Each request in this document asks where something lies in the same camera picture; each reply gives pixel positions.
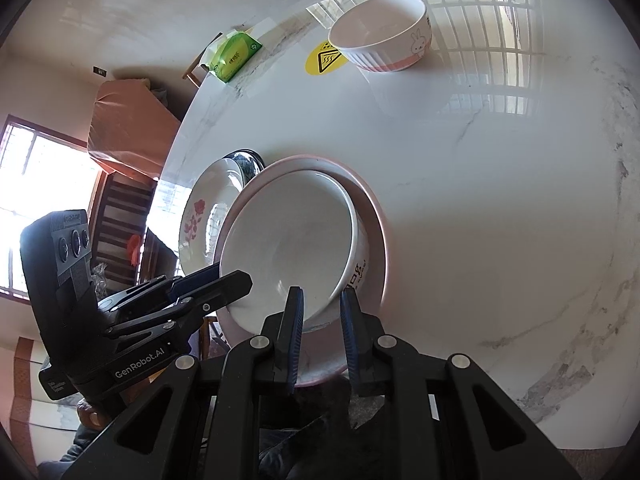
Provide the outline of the person's left hand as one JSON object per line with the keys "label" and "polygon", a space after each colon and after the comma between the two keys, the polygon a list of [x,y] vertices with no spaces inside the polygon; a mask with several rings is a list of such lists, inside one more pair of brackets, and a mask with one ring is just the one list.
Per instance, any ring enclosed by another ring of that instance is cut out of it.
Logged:
{"label": "person's left hand", "polygon": [[103,415],[85,399],[78,402],[77,415],[81,425],[91,430],[102,431],[111,422],[108,416]]}

